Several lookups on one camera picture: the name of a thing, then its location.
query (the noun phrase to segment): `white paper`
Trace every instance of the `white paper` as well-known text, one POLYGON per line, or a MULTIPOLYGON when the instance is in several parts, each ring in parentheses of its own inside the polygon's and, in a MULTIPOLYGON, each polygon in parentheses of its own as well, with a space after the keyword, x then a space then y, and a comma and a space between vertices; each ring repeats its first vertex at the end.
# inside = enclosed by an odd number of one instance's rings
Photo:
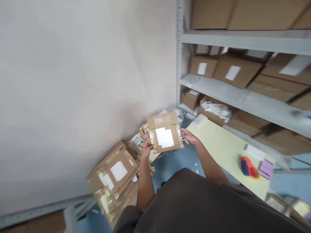
POLYGON ((268 52, 259 50, 247 50, 246 55, 257 58, 265 58, 268 52))
POLYGON ((134 163, 132 162, 132 159, 129 159, 129 162, 132 166, 134 166, 134 163))
POLYGON ((206 66, 207 66, 207 63, 204 63, 204 62, 200 62, 199 63, 199 68, 198 68, 198 74, 201 74, 201 75, 205 75, 205 71, 206 71, 206 66))
POLYGON ((98 178, 104 184, 105 187, 108 186, 109 190, 113 189, 114 184, 108 174, 103 175, 103 173, 101 172, 98 174, 98 178))
POLYGON ((107 195, 104 194, 101 198, 100 198, 100 203, 103 206, 106 214, 109 214, 109 208, 108 208, 108 203, 107 203, 107 195))
POLYGON ((133 181, 133 182, 138 181, 138 178, 137 178, 137 176, 136 176, 136 175, 133 177, 132 181, 133 181))
POLYGON ((283 69, 279 71, 279 73, 297 76, 310 64, 311 56, 296 55, 286 66, 283 67, 283 69))
POLYGON ((209 45, 197 45, 195 53, 204 53, 208 54, 209 45))
POLYGON ((192 94, 192 95, 195 95, 195 96, 197 96, 198 94, 200 94, 199 92, 196 92, 196 91, 194 91, 194 90, 190 90, 190 91, 188 91, 188 93, 189 93, 189 94, 192 94))
POLYGON ((124 167, 121 161, 117 162, 111 169, 114 178, 116 181, 122 180, 122 178, 127 174, 127 169, 124 167))
POLYGON ((245 151, 260 161, 263 161, 265 159, 265 156, 266 156, 265 152, 262 152, 261 150, 257 149, 256 147, 253 147, 249 144, 246 146, 245 151))
POLYGON ((174 145, 173 135, 170 129, 155 129, 155 133, 156 137, 158 138, 158 143, 160 146, 162 146, 162 148, 171 147, 174 145))
POLYGON ((236 78, 237 74, 239 73, 240 69, 241 67, 239 66, 231 66, 225 78, 233 81, 236 78))
POLYGON ((210 51, 210 55, 217 56, 218 52, 219 52, 219 49, 220 49, 219 46, 212 46, 211 47, 211 51, 210 51))

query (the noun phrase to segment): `stack of flattened cardboard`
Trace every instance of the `stack of flattened cardboard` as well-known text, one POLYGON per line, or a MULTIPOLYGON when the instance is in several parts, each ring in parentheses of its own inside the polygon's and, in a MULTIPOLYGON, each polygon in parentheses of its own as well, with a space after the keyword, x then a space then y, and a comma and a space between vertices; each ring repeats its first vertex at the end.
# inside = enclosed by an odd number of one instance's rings
POLYGON ((87 176, 91 191, 113 228, 125 206, 137 200, 139 166, 120 141, 87 176))

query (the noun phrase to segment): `shelf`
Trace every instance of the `shelf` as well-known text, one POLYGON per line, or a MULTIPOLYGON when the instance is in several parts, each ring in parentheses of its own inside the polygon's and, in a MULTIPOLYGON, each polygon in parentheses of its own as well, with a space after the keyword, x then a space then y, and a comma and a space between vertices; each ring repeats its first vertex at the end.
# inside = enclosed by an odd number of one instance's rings
POLYGON ((286 103, 246 89, 239 89, 214 78, 192 74, 181 79, 180 84, 311 138, 311 124, 305 124, 294 118, 293 113, 301 110, 286 103))
POLYGON ((181 34, 180 41, 190 44, 311 55, 311 30, 192 30, 181 34))

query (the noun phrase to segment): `dark gray shirt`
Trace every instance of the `dark gray shirt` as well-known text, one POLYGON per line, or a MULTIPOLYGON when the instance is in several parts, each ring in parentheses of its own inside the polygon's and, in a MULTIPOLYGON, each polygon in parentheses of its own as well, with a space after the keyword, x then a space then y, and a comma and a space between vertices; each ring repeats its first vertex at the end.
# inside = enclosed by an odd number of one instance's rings
POLYGON ((115 233, 306 232, 246 188, 218 185, 188 170, 175 173, 145 212, 124 208, 115 233))

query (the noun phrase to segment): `cardboard box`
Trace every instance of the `cardboard box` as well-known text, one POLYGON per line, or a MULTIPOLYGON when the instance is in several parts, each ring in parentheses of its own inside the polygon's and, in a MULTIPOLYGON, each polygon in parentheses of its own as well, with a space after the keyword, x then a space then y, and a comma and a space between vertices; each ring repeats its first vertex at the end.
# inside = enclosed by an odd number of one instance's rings
POLYGON ((258 135, 262 132, 262 128, 270 124, 260 117, 252 115, 242 110, 237 110, 231 117, 227 126, 236 129, 251 137, 258 135))
POLYGON ((219 58, 214 78, 243 89, 262 66, 260 62, 246 60, 239 54, 227 52, 219 58))
POLYGON ((234 0, 194 0, 192 29, 226 29, 234 0))
POLYGON ((1 233, 63 233, 66 230, 64 211, 59 210, 26 223, 10 227, 1 233))
POLYGON ((261 73, 311 85, 311 56, 278 53, 261 73))
POLYGON ((311 7, 301 14, 291 29, 311 29, 311 7))
POLYGON ((245 50, 244 58, 252 61, 265 63, 272 56, 273 52, 259 51, 259 50, 245 50))
POLYGON ((311 92, 308 92, 290 103, 290 106, 311 111, 311 92))
POLYGON ((200 93, 191 89, 187 89, 180 96, 182 104, 194 110, 199 105, 200 93))
POLYGON ((229 30, 287 30, 310 0, 237 0, 229 30))
POLYGON ((308 88, 309 86, 305 84, 295 83, 262 74, 259 74, 247 87, 250 91, 282 102, 288 102, 290 99, 308 88))
POLYGON ((208 111, 205 111, 204 108, 201 106, 205 101, 212 101, 213 103, 215 104, 224 104, 228 107, 229 110, 231 110, 233 113, 235 111, 237 111, 237 108, 236 107, 233 107, 231 105, 228 105, 224 102, 221 102, 219 100, 216 100, 212 97, 209 97, 209 96, 204 96, 203 99, 200 100, 200 108, 199 108, 199 112, 198 112, 198 115, 199 114, 203 114, 205 115, 210 121, 214 122, 215 124, 219 125, 220 127, 226 125, 225 123, 225 120, 224 119, 221 119, 219 116, 211 113, 211 112, 208 112, 208 111))
POLYGON ((176 112, 147 118, 154 153, 184 148, 176 112))
POLYGON ((194 55, 208 56, 209 51, 210 51, 209 45, 196 45, 194 55))
POLYGON ((311 141, 309 138, 275 124, 267 126, 264 133, 255 136, 254 139, 284 155, 298 155, 311 152, 311 141))
POLYGON ((191 59, 190 73, 205 78, 212 78, 218 59, 194 56, 191 59))

